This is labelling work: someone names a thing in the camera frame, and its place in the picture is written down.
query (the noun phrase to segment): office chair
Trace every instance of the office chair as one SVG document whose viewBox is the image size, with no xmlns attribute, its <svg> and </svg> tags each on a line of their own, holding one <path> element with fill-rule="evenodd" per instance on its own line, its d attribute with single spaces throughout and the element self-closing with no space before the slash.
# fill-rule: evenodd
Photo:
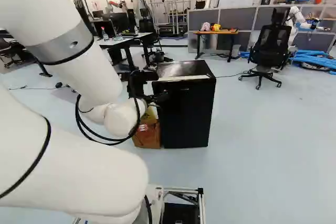
<svg viewBox="0 0 336 224">
<path fill-rule="evenodd" d="M 19 65 L 23 63 L 22 60 L 15 60 L 13 58 L 21 50 L 22 48 L 20 47 L 20 44 L 18 42 L 7 42 L 3 38 L 0 38 L 0 58 L 1 61 L 4 63 L 5 68 L 10 68 L 12 65 Z M 2 57 L 10 58 L 11 61 L 5 63 Z"/>
<path fill-rule="evenodd" d="M 156 48 L 156 51 L 153 51 L 153 48 L 156 47 L 155 44 L 159 43 L 160 49 Z M 162 46 L 160 39 L 158 37 L 158 34 L 156 32 L 153 33 L 153 36 L 151 37 L 151 40 L 149 40 L 147 47 L 149 48 L 148 55 L 153 55 L 152 62 L 159 63 L 159 62 L 171 62 L 174 61 L 171 58 L 165 57 L 164 52 L 162 51 Z"/>
<path fill-rule="evenodd" d="M 288 40 L 291 31 L 290 26 L 285 26 L 289 9 L 284 13 L 278 12 L 275 8 L 272 14 L 272 24 L 263 26 L 258 41 L 250 50 L 248 63 L 251 61 L 257 64 L 256 71 L 249 70 L 249 74 L 244 74 L 238 78 L 239 81 L 246 77 L 259 77 L 256 89 L 259 90 L 262 78 L 277 83 L 277 88 L 282 82 L 273 79 L 272 67 L 281 68 L 286 65 L 289 58 Z"/>
</svg>

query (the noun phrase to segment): brown box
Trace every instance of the brown box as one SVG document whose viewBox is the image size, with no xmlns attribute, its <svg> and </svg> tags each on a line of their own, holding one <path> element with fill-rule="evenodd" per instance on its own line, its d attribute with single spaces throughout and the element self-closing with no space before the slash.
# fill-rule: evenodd
<svg viewBox="0 0 336 224">
<path fill-rule="evenodd" d="M 160 149 L 160 123 L 156 119 L 153 109 L 149 107 L 141 117 L 140 125 L 132 137 L 136 147 Z"/>
</svg>

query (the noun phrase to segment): black box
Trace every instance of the black box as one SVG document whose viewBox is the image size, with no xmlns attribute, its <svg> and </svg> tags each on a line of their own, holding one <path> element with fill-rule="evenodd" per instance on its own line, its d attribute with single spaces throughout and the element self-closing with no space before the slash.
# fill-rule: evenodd
<svg viewBox="0 0 336 224">
<path fill-rule="evenodd" d="M 165 148 L 207 147 L 216 78 L 204 60 L 159 64 L 154 94 L 167 91 L 158 115 Z"/>
</svg>

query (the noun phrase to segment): cubicle wall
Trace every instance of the cubicle wall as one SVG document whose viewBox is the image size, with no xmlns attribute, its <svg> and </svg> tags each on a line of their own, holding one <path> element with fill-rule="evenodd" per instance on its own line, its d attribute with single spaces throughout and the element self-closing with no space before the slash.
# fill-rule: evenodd
<svg viewBox="0 0 336 224">
<path fill-rule="evenodd" d="M 271 24 L 273 8 L 290 8 L 292 5 L 259 5 L 253 7 L 227 9 L 197 9 L 188 11 L 188 51 L 196 52 L 197 36 L 193 32 L 200 30 L 202 23 L 218 23 L 224 28 L 238 28 L 235 44 L 246 51 L 257 41 L 263 25 Z M 299 30 L 294 44 L 302 50 L 321 50 L 329 52 L 336 39 L 336 7 L 329 5 L 296 5 L 305 18 L 322 19 L 319 26 L 331 28 L 331 31 Z M 227 53 L 230 39 L 227 35 L 203 35 L 201 50 L 205 53 Z"/>
</svg>

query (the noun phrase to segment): computer monitor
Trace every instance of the computer monitor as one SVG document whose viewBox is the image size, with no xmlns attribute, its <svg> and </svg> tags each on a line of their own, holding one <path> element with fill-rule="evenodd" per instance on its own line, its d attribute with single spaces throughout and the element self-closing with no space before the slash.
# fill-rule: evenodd
<svg viewBox="0 0 336 224">
<path fill-rule="evenodd" d="M 155 27 L 151 20 L 141 19 L 139 20 L 139 32 L 141 33 L 155 33 Z"/>
<path fill-rule="evenodd" d="M 133 9 L 127 10 L 128 20 L 131 26 L 136 26 L 137 22 L 135 21 L 135 14 Z"/>
<path fill-rule="evenodd" d="M 132 27 L 130 25 L 130 21 L 126 13 L 111 13 L 110 19 L 112 20 L 114 28 L 118 34 L 122 33 L 124 30 L 134 29 L 134 26 Z"/>
<path fill-rule="evenodd" d="M 85 10 L 85 7 L 84 7 L 83 0 L 73 0 L 73 3 L 75 4 L 75 7 L 76 7 L 80 17 L 84 21 L 85 25 L 90 30 L 92 35 L 95 36 L 96 32 L 94 31 L 94 28 L 91 26 L 88 14 L 87 14 L 87 12 Z"/>
<path fill-rule="evenodd" d="M 94 10 L 92 12 L 92 15 L 94 18 L 101 18 L 101 15 L 103 14 L 104 12 L 102 10 Z"/>
<path fill-rule="evenodd" d="M 196 0 L 196 5 L 195 5 L 196 9 L 204 9 L 204 7 L 205 7 L 205 1 L 197 1 Z"/>
<path fill-rule="evenodd" d="M 101 27 L 104 27 L 105 33 L 107 33 L 107 35 L 110 38 L 113 38 L 116 36 L 113 30 L 113 25 L 110 20 L 99 20 L 99 21 L 93 22 L 93 24 L 95 26 L 95 29 L 96 29 L 96 32 L 99 38 L 103 37 Z"/>
<path fill-rule="evenodd" d="M 147 9 L 140 9 L 140 15 L 143 18 L 147 18 L 148 17 L 148 10 Z"/>
</svg>

